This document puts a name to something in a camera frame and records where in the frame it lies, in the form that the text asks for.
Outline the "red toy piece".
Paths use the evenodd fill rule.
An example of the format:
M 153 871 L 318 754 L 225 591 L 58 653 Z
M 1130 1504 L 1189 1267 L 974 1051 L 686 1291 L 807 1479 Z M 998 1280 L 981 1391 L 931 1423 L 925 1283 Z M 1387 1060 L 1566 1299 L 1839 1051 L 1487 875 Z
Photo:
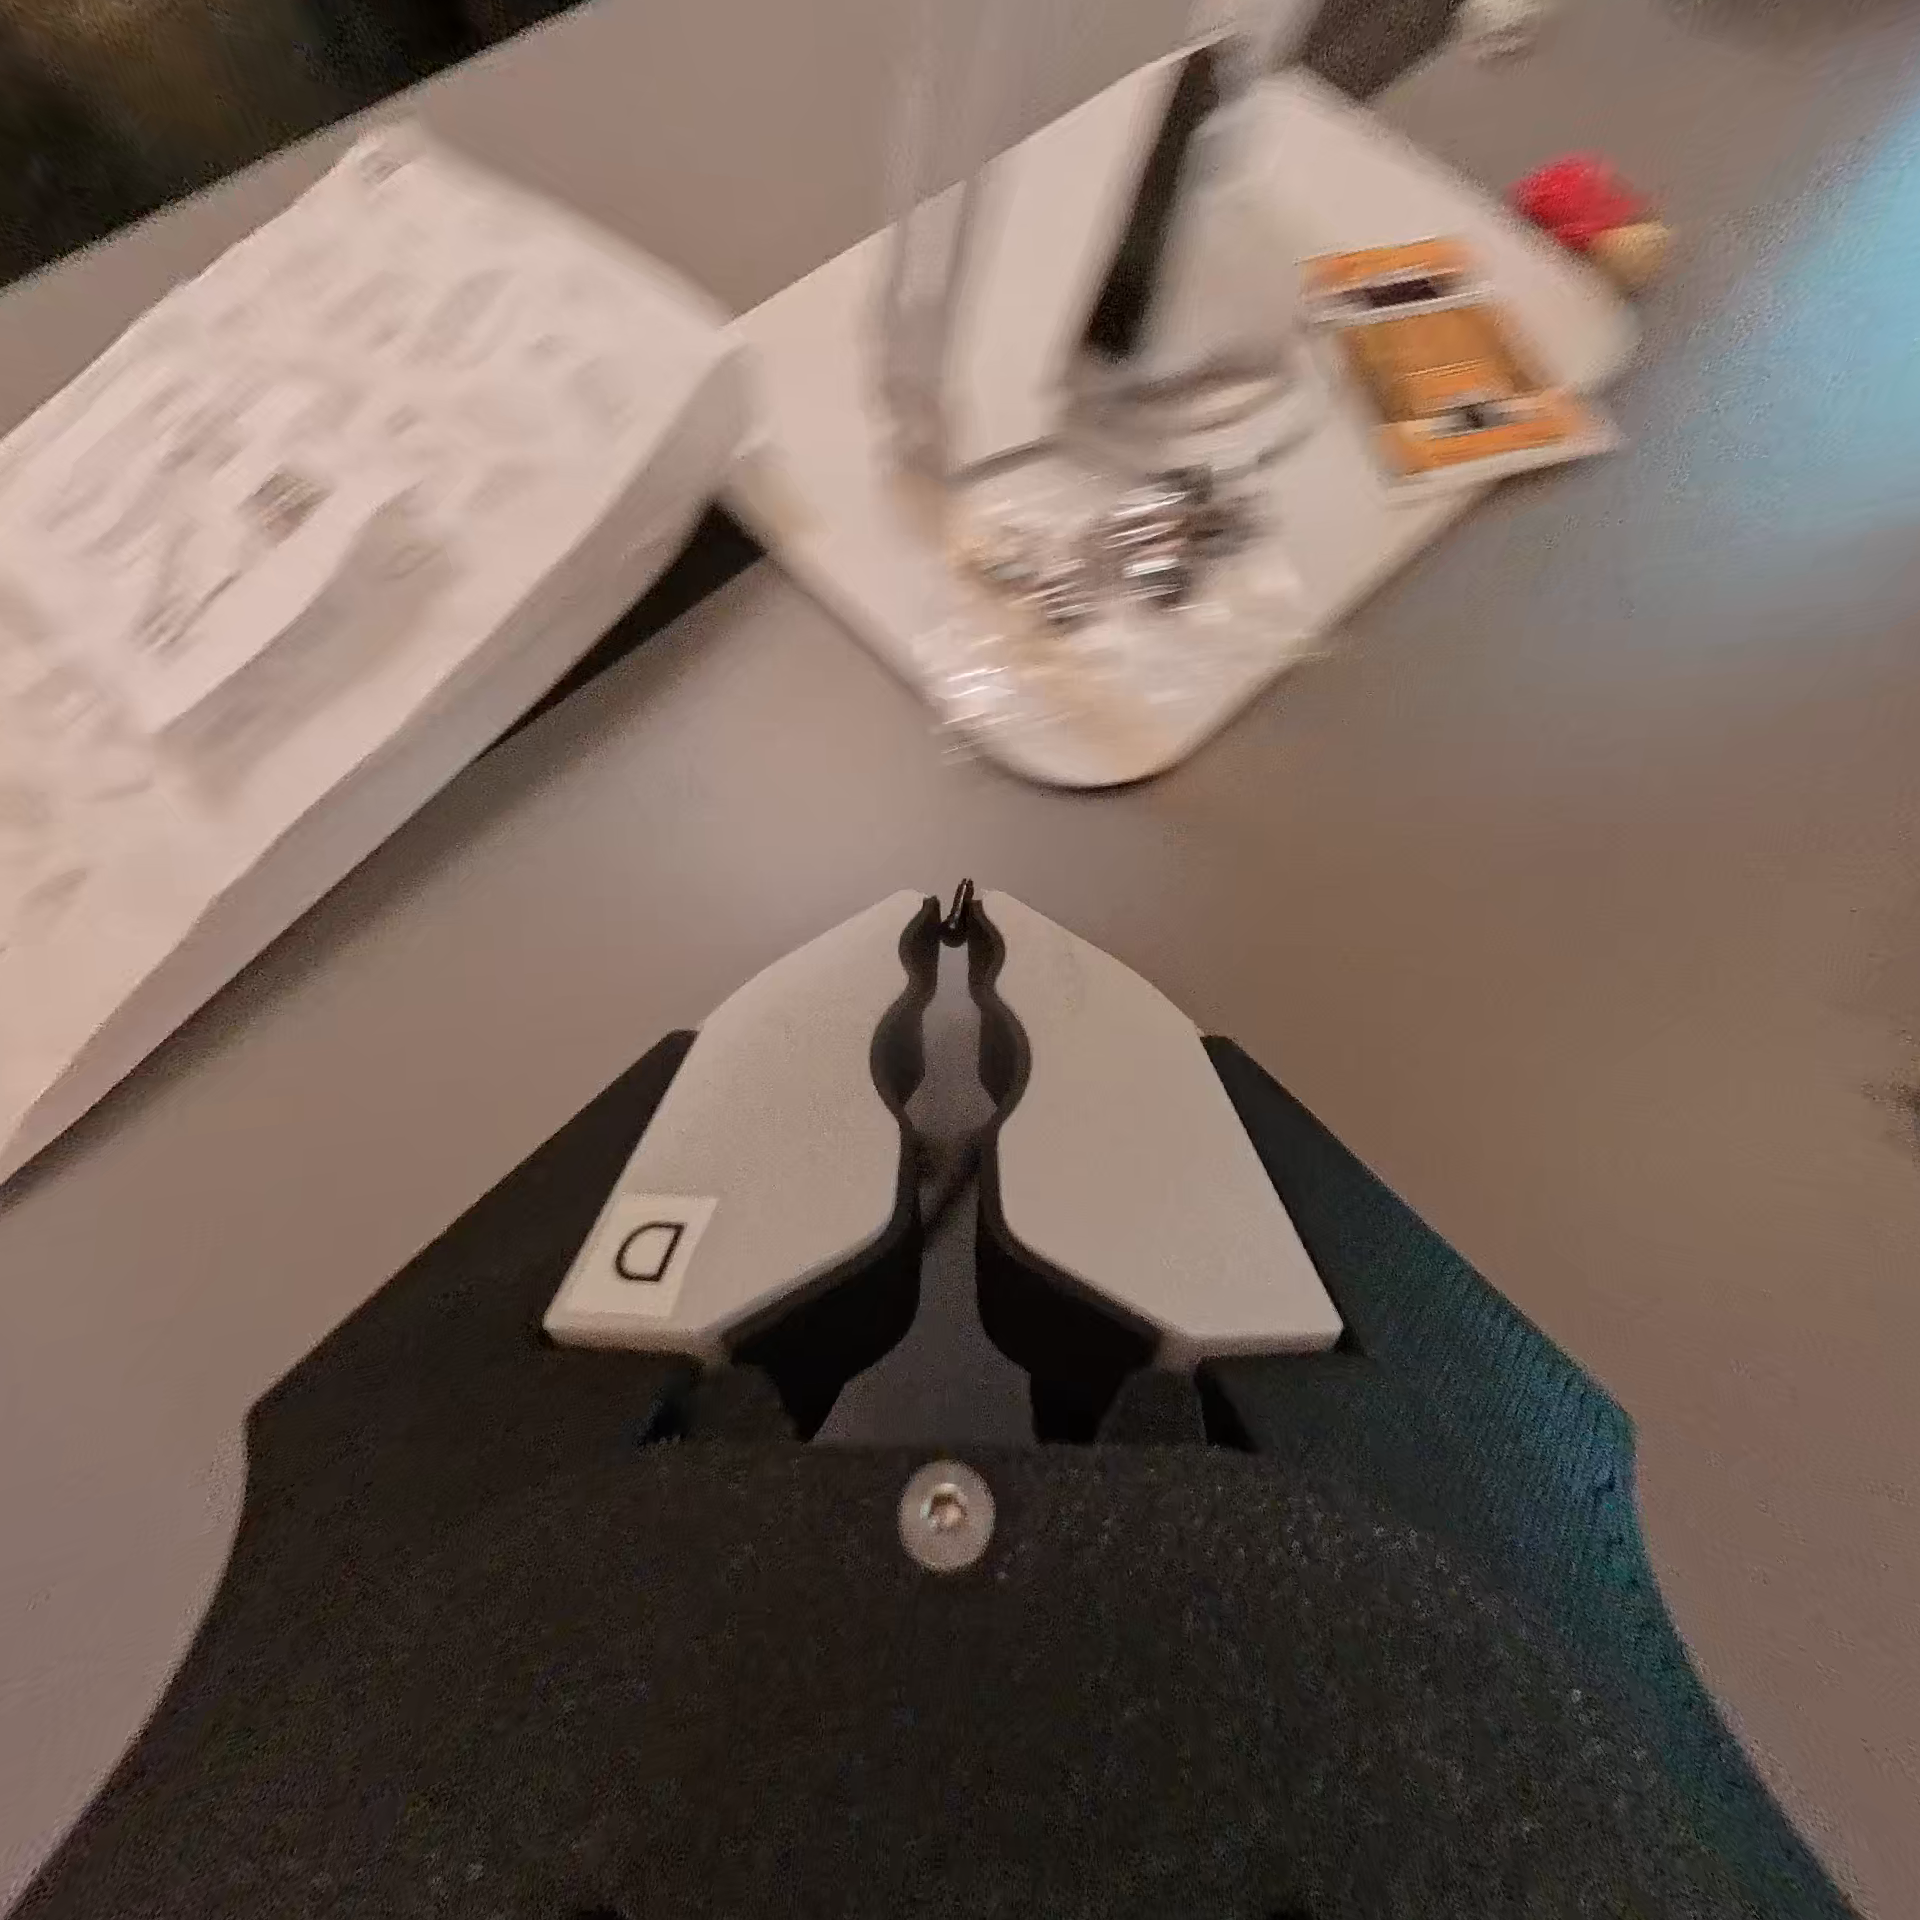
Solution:
M 1511 182 L 1506 204 L 1571 254 L 1653 222 L 1648 198 L 1601 156 L 1567 152 Z

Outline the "grey desk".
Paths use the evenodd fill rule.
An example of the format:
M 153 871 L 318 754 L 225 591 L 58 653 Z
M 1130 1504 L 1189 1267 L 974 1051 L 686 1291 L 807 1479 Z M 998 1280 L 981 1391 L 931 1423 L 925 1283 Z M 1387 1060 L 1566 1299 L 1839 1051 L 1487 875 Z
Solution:
M 1235 1040 L 1634 1418 L 1735 1730 L 1915 1915 L 1915 5 L 1566 5 L 1382 114 L 1677 226 L 1606 461 L 1078 800 L 757 563 L 487 751 L 3 1195 L 3 1907 L 178 1669 L 251 1400 L 664 1028 L 896 888 Z

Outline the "white instruction booklet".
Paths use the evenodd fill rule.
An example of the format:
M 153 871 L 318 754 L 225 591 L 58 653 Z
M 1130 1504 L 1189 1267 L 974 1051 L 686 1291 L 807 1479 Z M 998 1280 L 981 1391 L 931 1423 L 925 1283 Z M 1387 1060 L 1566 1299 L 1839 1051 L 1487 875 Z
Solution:
M 3 1180 L 589 653 L 749 428 L 711 300 L 389 124 L 3 436 Z

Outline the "wooden white book stand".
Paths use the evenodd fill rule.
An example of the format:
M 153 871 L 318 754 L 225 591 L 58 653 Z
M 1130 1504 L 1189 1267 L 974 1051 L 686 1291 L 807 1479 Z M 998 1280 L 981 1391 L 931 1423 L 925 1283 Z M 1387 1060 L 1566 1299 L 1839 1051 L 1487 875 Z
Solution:
M 1454 232 L 1583 267 L 1373 112 L 1272 71 L 1286 13 L 1194 5 L 1185 46 L 1033 131 L 1030 88 L 1075 5 L 886 13 L 886 220 L 743 319 L 758 436 L 729 507 L 931 717 L 914 667 L 944 613 L 925 503 L 953 469 L 1050 438 L 1134 469 L 1277 453 L 1282 534 L 1326 640 L 1512 479 L 1400 493 L 1381 477 L 1301 266 Z M 1033 784 L 1135 784 L 1261 695 L 1119 744 L 1053 730 L 982 754 Z

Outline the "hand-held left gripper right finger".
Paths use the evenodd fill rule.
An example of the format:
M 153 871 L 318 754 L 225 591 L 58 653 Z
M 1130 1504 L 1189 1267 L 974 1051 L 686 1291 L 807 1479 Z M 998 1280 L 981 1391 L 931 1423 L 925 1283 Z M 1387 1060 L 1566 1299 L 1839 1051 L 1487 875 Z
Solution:
M 1003 892 L 991 1008 L 1019 1068 L 993 1141 L 1016 1255 L 1138 1327 L 1153 1360 L 1326 1352 L 1341 1316 L 1209 1058 L 1138 972 Z

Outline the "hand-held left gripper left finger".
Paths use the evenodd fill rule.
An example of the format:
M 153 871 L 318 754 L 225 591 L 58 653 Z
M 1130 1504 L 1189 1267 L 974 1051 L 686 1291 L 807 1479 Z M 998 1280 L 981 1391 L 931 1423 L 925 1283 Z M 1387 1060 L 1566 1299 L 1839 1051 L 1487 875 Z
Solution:
M 917 1234 L 944 919 L 889 893 L 703 1019 L 543 1310 L 555 1344 L 743 1349 Z

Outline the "clear bag of black parts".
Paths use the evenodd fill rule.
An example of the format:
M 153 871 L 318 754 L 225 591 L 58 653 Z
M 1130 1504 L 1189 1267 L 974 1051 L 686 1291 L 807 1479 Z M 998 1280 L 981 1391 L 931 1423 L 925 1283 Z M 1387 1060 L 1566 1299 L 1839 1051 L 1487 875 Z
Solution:
M 1280 517 L 1280 455 L 1119 467 L 1030 440 L 927 496 L 944 613 L 914 642 L 942 730 L 974 751 L 1099 744 L 1225 717 L 1326 652 Z

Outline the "orange sticker sheet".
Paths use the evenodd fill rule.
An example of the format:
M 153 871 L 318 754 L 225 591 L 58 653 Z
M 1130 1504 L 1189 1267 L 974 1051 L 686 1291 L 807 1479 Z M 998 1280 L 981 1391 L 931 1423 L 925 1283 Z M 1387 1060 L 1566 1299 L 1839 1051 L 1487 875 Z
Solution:
M 1362 444 L 1400 493 L 1475 490 L 1615 444 L 1600 396 L 1639 327 L 1583 269 L 1486 256 L 1441 232 L 1306 256 L 1301 296 Z

